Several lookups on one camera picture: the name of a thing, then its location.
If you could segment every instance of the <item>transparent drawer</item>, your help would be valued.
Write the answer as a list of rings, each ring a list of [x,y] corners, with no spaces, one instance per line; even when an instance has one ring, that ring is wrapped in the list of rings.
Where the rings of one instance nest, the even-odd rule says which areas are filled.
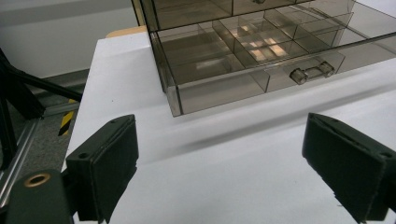
[[[180,6],[177,1],[148,2]],[[231,2],[234,16],[150,32],[174,116],[304,85],[396,55],[396,19],[355,1]],[[255,7],[238,6],[242,2]],[[160,27],[167,27],[164,22]]]

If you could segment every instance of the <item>white tabletop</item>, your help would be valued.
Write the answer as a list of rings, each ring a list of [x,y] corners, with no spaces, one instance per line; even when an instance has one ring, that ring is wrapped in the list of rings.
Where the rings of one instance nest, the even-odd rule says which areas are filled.
[[[306,116],[396,149],[396,60],[173,118],[147,33],[99,40],[67,154],[136,115],[140,158],[111,223],[356,223],[302,157]],[[381,223],[394,223],[389,210]]]

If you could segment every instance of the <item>drawer compartment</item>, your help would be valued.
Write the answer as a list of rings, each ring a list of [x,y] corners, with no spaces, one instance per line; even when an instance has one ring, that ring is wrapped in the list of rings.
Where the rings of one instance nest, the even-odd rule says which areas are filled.
[[[260,1],[208,1],[224,15],[211,11],[215,6],[189,7],[205,1],[143,2],[157,8],[148,28],[173,116],[396,56],[396,19],[385,13],[352,0]],[[165,18],[165,10],[179,7],[189,8],[178,11],[195,15],[195,24],[175,13]]]

